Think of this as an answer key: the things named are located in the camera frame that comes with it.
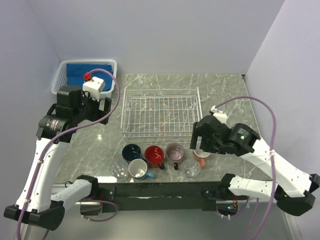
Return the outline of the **pink floral mug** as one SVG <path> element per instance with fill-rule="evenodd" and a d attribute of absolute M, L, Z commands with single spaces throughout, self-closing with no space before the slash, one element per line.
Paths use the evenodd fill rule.
<path fill-rule="evenodd" d="M 205 168 L 206 159 L 210 156 L 210 153 L 197 148 L 192 151 L 192 155 L 194 160 L 199 163 L 200 167 Z"/>

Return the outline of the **mauve mug black handle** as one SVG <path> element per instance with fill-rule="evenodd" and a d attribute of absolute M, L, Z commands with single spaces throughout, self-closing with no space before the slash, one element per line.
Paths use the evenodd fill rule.
<path fill-rule="evenodd" d="M 179 165 L 184 160 L 185 150 L 179 143 L 170 143 L 165 149 L 165 157 L 167 164 L 178 170 Z"/>

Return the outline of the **red mug black handle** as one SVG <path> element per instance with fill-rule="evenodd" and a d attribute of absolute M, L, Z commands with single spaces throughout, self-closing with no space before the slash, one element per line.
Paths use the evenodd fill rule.
<path fill-rule="evenodd" d="M 165 169 L 165 165 L 163 163 L 164 152 L 159 146 L 149 146 L 144 152 L 144 158 L 150 168 L 159 168 L 161 170 Z"/>

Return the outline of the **dark blue mug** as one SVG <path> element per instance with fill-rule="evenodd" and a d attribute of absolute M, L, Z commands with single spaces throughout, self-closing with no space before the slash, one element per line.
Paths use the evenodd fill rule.
<path fill-rule="evenodd" d="M 142 158 L 141 148 L 136 144 L 127 144 L 121 152 L 123 159 L 127 162 L 131 162 L 135 159 Z"/>

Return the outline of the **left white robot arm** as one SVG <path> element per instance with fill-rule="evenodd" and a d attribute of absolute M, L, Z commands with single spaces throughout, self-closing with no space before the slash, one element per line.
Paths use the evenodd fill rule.
<path fill-rule="evenodd" d="M 111 104 L 109 97 L 100 97 L 97 87 L 60 88 L 56 103 L 38 123 L 36 150 L 26 184 L 16 203 L 5 208 L 5 218 L 54 231 L 76 202 L 94 201 L 101 196 L 98 179 L 88 175 L 80 175 L 55 195 L 52 188 L 72 136 L 82 128 L 80 124 L 89 121 L 91 125 L 106 125 L 115 110 Z"/>

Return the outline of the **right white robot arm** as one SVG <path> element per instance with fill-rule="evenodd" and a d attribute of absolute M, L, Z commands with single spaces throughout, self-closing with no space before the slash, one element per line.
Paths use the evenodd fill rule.
<path fill-rule="evenodd" d="M 227 173 L 218 184 L 224 199 L 248 196 L 270 198 L 285 213 L 301 216 L 313 208 L 313 192 L 320 187 L 318 174 L 308 174 L 273 151 L 261 136 L 243 123 L 229 128 L 214 115 L 193 124 L 190 148 L 219 155 L 235 155 L 258 167 L 271 180 L 254 180 Z"/>

